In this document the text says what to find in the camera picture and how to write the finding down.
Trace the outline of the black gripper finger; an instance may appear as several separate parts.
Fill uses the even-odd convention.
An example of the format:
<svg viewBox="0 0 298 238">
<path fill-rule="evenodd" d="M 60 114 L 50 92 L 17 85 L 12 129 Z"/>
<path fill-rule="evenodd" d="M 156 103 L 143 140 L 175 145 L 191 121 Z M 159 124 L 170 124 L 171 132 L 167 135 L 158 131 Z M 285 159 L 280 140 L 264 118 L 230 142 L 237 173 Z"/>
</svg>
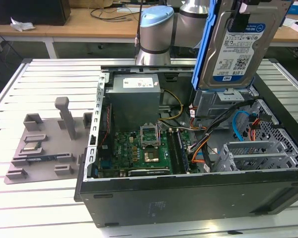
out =
<svg viewBox="0 0 298 238">
<path fill-rule="evenodd" d="M 228 32 L 243 32 L 248 24 L 250 14 L 235 11 L 232 18 L 228 22 Z"/>
</svg>

